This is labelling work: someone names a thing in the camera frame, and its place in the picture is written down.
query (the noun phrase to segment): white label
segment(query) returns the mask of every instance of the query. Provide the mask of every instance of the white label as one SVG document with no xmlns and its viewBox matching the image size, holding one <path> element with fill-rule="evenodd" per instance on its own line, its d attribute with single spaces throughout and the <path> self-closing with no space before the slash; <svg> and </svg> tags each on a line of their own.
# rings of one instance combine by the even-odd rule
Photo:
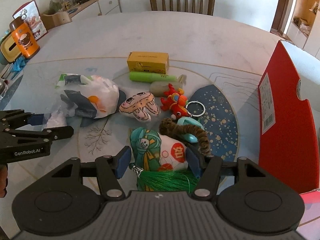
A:
<svg viewBox="0 0 320 240">
<path fill-rule="evenodd" d="M 273 104 L 272 91 L 268 73 L 264 76 L 260 89 L 262 134 L 269 130 L 276 123 L 275 107 Z"/>
</svg>

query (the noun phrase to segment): green cylinder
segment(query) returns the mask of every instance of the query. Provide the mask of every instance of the green cylinder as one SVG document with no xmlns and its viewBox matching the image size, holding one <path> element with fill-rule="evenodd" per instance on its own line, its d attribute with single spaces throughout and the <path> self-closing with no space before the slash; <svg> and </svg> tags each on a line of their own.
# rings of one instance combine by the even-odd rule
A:
<svg viewBox="0 0 320 240">
<path fill-rule="evenodd" d="M 147 83 L 152 83 L 154 81 L 175 82 L 177 80 L 177 77 L 165 75 L 165 74 L 131 71 L 130 72 L 130 80 L 147 82 Z"/>
</svg>

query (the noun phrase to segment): keyring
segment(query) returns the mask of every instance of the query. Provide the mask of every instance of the keyring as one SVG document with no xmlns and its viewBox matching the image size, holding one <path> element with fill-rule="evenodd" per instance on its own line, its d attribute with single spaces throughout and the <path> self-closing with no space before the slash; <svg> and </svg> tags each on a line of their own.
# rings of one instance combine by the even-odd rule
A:
<svg viewBox="0 0 320 240">
<path fill-rule="evenodd" d="M 194 115 L 194 114 L 191 114 L 189 111 L 188 111 L 188 105 L 190 105 L 191 103 L 198 103 L 198 104 L 201 104 L 201 106 L 203 107 L 203 112 L 201 114 L 197 114 L 197 115 Z M 186 110 L 188 112 L 188 114 L 190 114 L 190 117 L 200 117 L 201 115 L 203 115 L 205 113 L 205 106 L 204 104 L 198 102 L 198 101 L 191 101 L 191 102 L 188 102 L 187 105 L 186 105 Z"/>
</svg>

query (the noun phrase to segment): screw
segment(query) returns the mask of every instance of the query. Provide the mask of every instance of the screw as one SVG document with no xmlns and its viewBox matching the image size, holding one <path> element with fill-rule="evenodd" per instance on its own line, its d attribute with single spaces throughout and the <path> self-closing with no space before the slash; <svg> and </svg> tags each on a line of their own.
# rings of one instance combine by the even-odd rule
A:
<svg viewBox="0 0 320 240">
<path fill-rule="evenodd" d="M 122 191 L 119 189 L 109 189 L 107 191 L 107 196 L 109 197 L 120 197 L 122 195 Z"/>
<path fill-rule="evenodd" d="M 207 197 L 210 195 L 210 191 L 205 188 L 199 188 L 195 191 L 195 195 L 198 197 Z"/>
</svg>

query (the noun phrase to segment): cardboard box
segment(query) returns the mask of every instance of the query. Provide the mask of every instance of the cardboard box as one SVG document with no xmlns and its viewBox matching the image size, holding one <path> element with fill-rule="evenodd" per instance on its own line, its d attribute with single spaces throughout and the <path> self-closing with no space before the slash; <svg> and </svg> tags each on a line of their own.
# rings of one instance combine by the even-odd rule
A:
<svg viewBox="0 0 320 240">
<path fill-rule="evenodd" d="M 131 52 L 128 60 L 129 71 L 167 74 L 169 54 L 160 52 Z"/>
<path fill-rule="evenodd" d="M 297 232 L 319 240 L 320 61 L 279 41 L 258 89 L 259 166 L 300 193 L 305 212 Z"/>
</svg>

